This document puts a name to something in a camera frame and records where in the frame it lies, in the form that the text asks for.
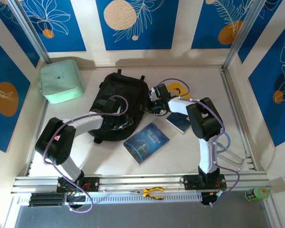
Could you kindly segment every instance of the mint green bag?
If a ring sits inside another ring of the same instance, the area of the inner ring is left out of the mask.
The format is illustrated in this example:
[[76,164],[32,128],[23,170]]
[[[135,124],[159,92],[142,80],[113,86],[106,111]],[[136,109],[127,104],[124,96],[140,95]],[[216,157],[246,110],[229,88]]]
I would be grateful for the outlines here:
[[45,65],[41,68],[39,77],[41,92],[51,104],[74,99],[85,93],[80,71],[74,60]]

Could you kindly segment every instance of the green bottle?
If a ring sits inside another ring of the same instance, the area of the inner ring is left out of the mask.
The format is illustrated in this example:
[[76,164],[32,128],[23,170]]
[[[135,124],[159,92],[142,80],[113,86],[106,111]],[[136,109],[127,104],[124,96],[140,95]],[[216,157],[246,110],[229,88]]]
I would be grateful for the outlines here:
[[245,197],[248,201],[265,200],[269,197],[269,191],[265,186],[259,186],[245,192]]

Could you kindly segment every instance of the gray floor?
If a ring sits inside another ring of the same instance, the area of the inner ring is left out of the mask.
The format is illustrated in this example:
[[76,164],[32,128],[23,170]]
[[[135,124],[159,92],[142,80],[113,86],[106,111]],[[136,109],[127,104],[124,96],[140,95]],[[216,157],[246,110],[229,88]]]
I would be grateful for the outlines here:
[[267,228],[264,204],[232,192],[213,208],[201,203],[94,205],[87,214],[62,208],[22,207],[17,228]]

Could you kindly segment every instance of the book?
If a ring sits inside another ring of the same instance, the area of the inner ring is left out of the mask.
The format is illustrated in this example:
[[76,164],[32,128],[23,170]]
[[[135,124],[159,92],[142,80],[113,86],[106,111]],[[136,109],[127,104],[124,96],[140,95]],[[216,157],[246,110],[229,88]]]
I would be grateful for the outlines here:
[[168,141],[169,138],[151,123],[125,141],[123,146],[140,165]]
[[166,120],[183,134],[191,126],[189,117],[181,113],[172,113],[166,118]]
[[[181,96],[183,94],[186,94],[188,92],[187,89],[185,89],[180,83],[175,82],[171,85],[167,86],[167,90],[170,93],[171,96]],[[190,98],[191,94],[187,94],[183,96],[182,98]]]

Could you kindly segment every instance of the yellow pliers handle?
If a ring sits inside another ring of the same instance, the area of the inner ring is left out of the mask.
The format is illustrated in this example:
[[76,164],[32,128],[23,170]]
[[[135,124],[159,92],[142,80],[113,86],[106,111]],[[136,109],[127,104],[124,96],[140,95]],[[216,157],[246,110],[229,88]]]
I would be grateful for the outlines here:
[[155,187],[155,188],[152,188],[152,189],[144,189],[143,192],[143,196],[144,197],[151,197],[153,199],[156,199],[156,200],[162,200],[164,199],[165,197],[164,196],[154,196],[154,195],[151,195],[149,192],[152,192],[152,191],[164,191],[163,188],[161,187]]

